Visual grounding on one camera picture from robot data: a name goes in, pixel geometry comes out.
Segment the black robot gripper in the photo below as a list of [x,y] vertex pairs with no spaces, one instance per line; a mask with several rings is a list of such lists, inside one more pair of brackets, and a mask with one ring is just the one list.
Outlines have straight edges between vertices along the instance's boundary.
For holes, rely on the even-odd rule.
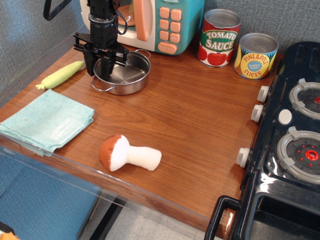
[[107,80],[115,64],[127,66],[129,50],[118,42],[118,22],[91,22],[90,33],[76,32],[74,49],[83,53],[87,73],[94,76],[94,66],[101,59],[101,78]]

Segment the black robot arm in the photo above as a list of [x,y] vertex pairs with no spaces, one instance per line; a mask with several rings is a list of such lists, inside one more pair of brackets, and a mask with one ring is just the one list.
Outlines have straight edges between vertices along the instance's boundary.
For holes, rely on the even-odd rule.
[[100,74],[107,80],[112,74],[114,65],[126,67],[129,50],[118,42],[118,35],[123,32],[118,29],[119,18],[123,15],[115,9],[112,0],[88,0],[88,20],[90,33],[74,34],[74,49],[83,53],[86,70],[90,76],[95,74],[95,64],[100,61]]

